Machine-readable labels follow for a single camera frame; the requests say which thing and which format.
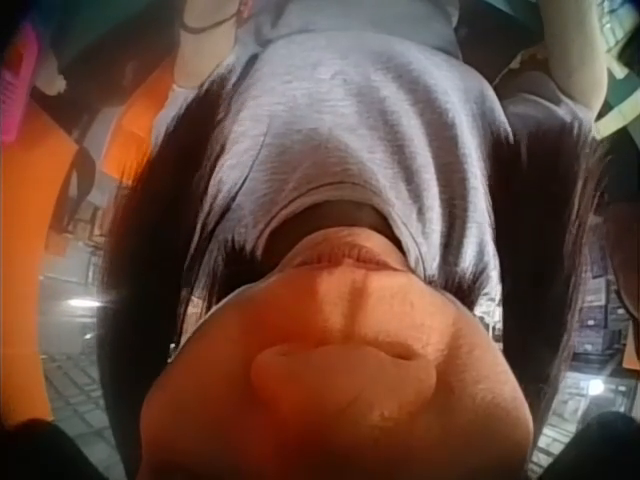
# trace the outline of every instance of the black hair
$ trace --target black hair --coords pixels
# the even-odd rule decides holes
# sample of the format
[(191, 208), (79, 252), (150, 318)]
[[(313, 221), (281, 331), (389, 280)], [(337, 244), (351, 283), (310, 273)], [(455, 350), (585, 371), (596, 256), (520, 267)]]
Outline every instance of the black hair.
[[(219, 77), (185, 108), (124, 193), (108, 240), (98, 365), (130, 477), (140, 464), (143, 401), (180, 338), (192, 295), (198, 293), (206, 310), (267, 273), (236, 245), (227, 245), (223, 255), (210, 252), (234, 200), (214, 215), (218, 199), (209, 184), (225, 151), (228, 86), (228, 78)], [(575, 125), (496, 136), (492, 145), (489, 191), (502, 271), (504, 354), (539, 431), (570, 355), (602, 150)], [(471, 308), (485, 275), (472, 277), (436, 280)]]

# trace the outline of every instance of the pink object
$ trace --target pink object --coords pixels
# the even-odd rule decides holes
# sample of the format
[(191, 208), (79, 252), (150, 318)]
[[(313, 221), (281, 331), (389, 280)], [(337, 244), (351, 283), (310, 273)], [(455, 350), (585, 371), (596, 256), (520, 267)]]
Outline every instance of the pink object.
[(38, 37), (33, 27), (25, 24), (9, 48), (0, 72), (2, 143), (13, 142), (18, 136), (37, 60)]

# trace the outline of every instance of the skin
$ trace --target skin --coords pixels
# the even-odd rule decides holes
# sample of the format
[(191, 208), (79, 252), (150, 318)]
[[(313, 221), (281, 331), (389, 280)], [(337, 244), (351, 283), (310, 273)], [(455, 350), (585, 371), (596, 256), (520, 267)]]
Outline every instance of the skin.
[(523, 471), (532, 419), (501, 352), (359, 213), (285, 222), (273, 273), (206, 316), (147, 396), (138, 478)]

